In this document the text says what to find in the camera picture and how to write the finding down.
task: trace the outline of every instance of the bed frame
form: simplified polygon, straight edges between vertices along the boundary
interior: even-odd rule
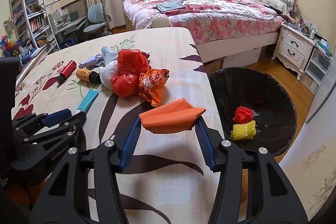
[[[288,15],[287,12],[287,0],[252,0],[264,5],[271,5],[281,11],[284,15]],[[131,20],[125,14],[126,28],[127,30],[135,30]],[[157,18],[152,20],[152,27],[169,27],[169,25],[162,25],[162,22],[157,22]],[[275,44],[278,41],[279,32],[272,32],[266,34],[253,35],[250,37],[241,38],[229,38],[207,42],[196,45],[199,55],[203,63],[210,62],[219,58],[238,54],[241,52],[249,51],[255,48]]]

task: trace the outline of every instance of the desk chair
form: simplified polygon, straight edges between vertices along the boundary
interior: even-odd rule
[[[85,33],[93,33],[93,38],[98,37],[105,37],[107,35],[111,35],[111,32],[108,32],[106,29],[108,28],[108,23],[112,21],[112,18],[109,15],[106,15],[109,21],[103,22],[104,19],[104,7],[105,7],[105,1],[102,3],[97,3],[92,6],[90,6],[87,17],[91,23],[98,23],[94,25],[90,25],[84,29]]]

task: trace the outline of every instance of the black trash can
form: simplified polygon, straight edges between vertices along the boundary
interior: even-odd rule
[[[245,106],[257,114],[254,117],[257,134],[253,140],[235,144],[252,151],[265,147],[273,157],[289,147],[296,130],[296,110],[278,81],[266,73],[243,67],[225,68],[208,77],[226,138],[233,128],[235,110]]]

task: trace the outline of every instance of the drawer handle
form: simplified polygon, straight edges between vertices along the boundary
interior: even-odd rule
[[[291,44],[293,44],[293,43],[295,43],[295,45],[296,45],[297,47],[299,47],[299,45],[298,45],[295,41],[291,41]]]
[[[295,55],[295,52],[291,54],[291,53],[289,52],[289,49],[288,49],[287,51],[288,51],[288,53],[289,53],[290,55],[293,55],[293,56]]]

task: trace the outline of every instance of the chair seat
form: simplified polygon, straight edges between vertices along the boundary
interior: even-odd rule
[[[89,33],[90,32],[95,32],[99,28],[104,27],[105,25],[106,25],[106,23],[100,23],[100,24],[90,25],[90,26],[86,27],[83,32],[89,32]]]

